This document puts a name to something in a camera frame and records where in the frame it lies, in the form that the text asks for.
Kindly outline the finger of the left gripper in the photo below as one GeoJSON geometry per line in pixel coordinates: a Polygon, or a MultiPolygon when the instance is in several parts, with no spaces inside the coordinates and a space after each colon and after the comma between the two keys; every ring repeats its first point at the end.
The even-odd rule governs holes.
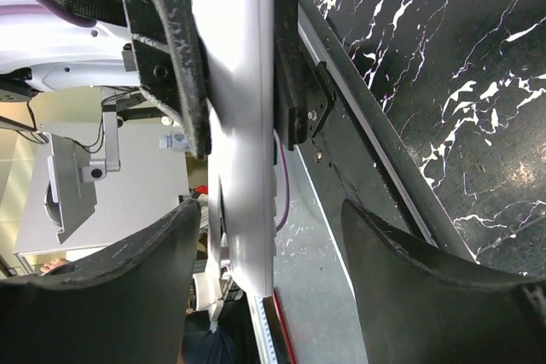
{"type": "Polygon", "coordinates": [[[274,128],[293,150],[314,138],[334,108],[335,84],[298,33],[298,0],[274,0],[274,128]]]}
{"type": "Polygon", "coordinates": [[[191,0],[122,0],[145,98],[178,122],[196,159],[212,151],[206,63],[191,0]]]}

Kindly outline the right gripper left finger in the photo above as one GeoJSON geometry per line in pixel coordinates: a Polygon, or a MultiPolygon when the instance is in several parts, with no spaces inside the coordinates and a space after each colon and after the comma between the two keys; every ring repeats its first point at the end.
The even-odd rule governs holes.
{"type": "Polygon", "coordinates": [[[3,363],[174,363],[200,227],[186,200],[57,273],[1,282],[3,363]]]}

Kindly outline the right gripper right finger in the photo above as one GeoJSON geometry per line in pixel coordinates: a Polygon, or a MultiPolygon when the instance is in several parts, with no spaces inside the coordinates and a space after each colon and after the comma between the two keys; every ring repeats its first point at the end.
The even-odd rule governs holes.
{"type": "Polygon", "coordinates": [[[348,199],[340,220],[369,362],[545,361],[543,279],[453,256],[348,199]]]}

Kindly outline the white remote control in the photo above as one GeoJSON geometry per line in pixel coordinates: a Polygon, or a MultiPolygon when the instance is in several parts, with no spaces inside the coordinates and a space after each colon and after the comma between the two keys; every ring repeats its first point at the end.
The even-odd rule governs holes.
{"type": "Polygon", "coordinates": [[[246,293],[273,292],[274,0],[192,0],[211,82],[210,211],[246,293]]]}

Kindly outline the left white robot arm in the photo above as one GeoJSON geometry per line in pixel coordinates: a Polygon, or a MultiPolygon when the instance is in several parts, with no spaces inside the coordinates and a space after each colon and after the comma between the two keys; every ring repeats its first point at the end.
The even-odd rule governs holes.
{"type": "Polygon", "coordinates": [[[317,83],[302,0],[1,0],[1,87],[138,90],[179,123],[197,159],[221,137],[288,148],[312,133],[317,83]]]}

